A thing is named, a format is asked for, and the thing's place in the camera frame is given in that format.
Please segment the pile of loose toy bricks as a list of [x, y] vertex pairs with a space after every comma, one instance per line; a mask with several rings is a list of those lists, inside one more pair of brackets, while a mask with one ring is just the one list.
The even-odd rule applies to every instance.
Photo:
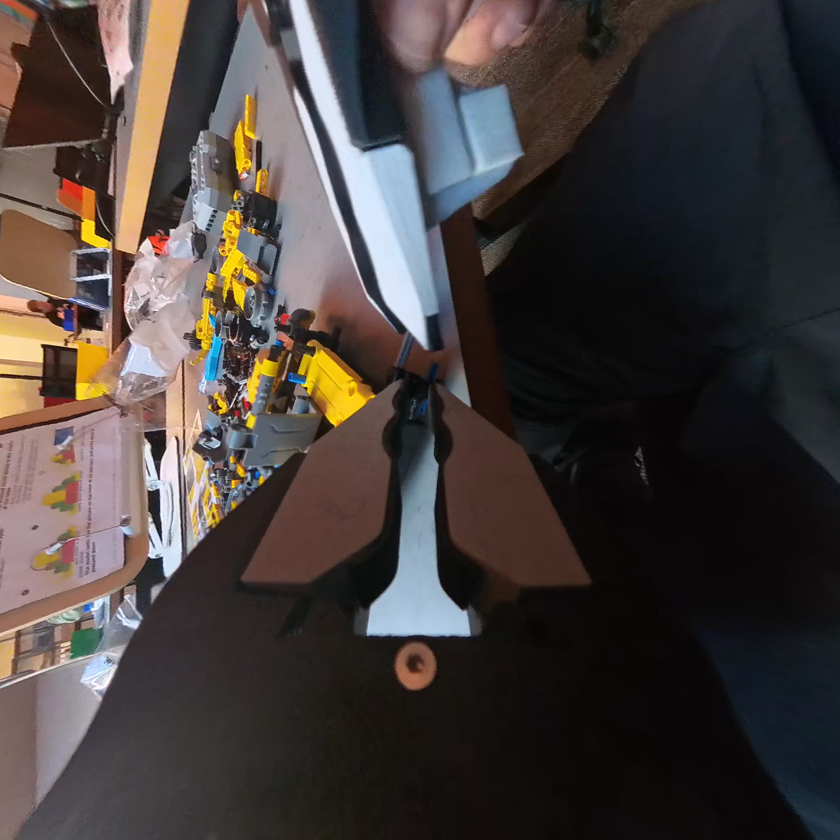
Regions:
[[222, 236], [203, 233], [203, 257], [208, 268], [201, 311], [193, 331], [185, 335], [196, 355], [193, 363], [203, 366], [199, 387], [208, 396], [217, 388], [211, 345], [217, 336], [217, 325], [225, 316], [237, 314], [254, 329], [266, 331], [271, 339], [277, 330], [275, 318], [281, 308], [286, 310], [277, 279], [280, 210], [270, 190], [269, 169], [263, 164], [254, 93], [245, 95], [233, 138], [224, 138], [234, 148], [239, 184]]

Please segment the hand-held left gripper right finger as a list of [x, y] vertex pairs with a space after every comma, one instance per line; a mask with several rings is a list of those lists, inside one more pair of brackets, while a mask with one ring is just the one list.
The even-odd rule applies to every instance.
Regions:
[[429, 392], [437, 576], [460, 609], [592, 584], [522, 447], [441, 385]]

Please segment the yellow toy brick vehicle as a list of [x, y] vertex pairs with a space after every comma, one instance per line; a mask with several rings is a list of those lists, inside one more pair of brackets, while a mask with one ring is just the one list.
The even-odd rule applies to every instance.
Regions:
[[315, 330], [314, 319], [314, 311], [281, 308], [271, 339], [237, 314], [217, 325], [217, 388], [192, 451], [224, 492], [304, 454], [323, 425], [341, 425], [373, 399], [338, 356], [340, 329]]

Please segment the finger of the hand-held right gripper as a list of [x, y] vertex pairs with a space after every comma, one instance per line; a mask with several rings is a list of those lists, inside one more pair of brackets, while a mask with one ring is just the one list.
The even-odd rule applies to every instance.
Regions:
[[404, 144], [361, 150], [351, 143], [316, 2], [281, 3], [281, 45], [312, 158], [366, 297], [395, 331], [411, 333], [427, 351], [441, 351], [438, 294], [407, 124]]
[[523, 148], [508, 87], [469, 87], [443, 68], [401, 81], [427, 227], [506, 178]]

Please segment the person's right hand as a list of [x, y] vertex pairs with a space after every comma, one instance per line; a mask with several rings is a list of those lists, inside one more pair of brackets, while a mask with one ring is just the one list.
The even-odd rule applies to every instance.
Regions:
[[556, 1], [374, 1], [376, 23], [395, 63], [422, 74], [449, 61], [484, 67], [522, 46], [556, 11]]

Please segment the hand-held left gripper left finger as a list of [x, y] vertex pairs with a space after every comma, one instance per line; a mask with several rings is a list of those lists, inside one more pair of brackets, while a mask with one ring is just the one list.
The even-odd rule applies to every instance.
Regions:
[[254, 590], [383, 593], [396, 575], [405, 406], [394, 382], [314, 443], [241, 577]]

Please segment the person's legs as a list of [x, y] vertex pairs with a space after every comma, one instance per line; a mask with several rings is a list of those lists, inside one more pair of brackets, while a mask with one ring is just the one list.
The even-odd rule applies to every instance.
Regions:
[[838, 838], [838, 2], [652, 34], [490, 275], [523, 445], [626, 532]]

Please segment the orange wooden table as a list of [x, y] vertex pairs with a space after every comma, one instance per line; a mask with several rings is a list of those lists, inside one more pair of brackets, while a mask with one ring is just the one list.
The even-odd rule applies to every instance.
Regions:
[[151, 216], [188, 181], [238, 31], [236, 1], [129, 2], [133, 68], [114, 145], [114, 246], [137, 250]]

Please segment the clear plastic bags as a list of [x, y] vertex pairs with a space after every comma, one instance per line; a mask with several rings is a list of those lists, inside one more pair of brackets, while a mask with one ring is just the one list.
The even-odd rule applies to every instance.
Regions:
[[193, 351], [187, 333], [200, 317], [206, 238], [194, 222], [172, 228], [158, 250], [143, 241], [123, 286], [128, 337], [94, 372], [80, 396], [130, 406], [164, 393]]

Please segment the black brick connector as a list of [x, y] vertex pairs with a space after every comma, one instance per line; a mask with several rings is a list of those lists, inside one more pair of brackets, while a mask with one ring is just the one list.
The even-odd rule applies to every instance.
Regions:
[[408, 424], [425, 424], [429, 405], [429, 391], [431, 385], [438, 382], [439, 364], [432, 362], [428, 366], [426, 374], [420, 375], [409, 371], [407, 368], [396, 368], [395, 362], [391, 369], [389, 382], [397, 382], [401, 386], [403, 419]]

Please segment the grey battery box brick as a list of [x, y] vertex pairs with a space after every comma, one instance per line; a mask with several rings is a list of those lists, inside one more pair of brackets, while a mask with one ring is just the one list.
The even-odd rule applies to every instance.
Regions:
[[189, 160], [192, 220], [205, 234], [221, 237], [239, 184], [234, 148], [205, 129], [197, 135]]

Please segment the printed instruction sign sheet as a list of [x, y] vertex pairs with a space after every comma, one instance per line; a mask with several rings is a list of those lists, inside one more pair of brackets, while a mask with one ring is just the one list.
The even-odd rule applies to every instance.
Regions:
[[107, 397], [1, 422], [1, 632], [130, 583], [148, 548], [144, 426]]

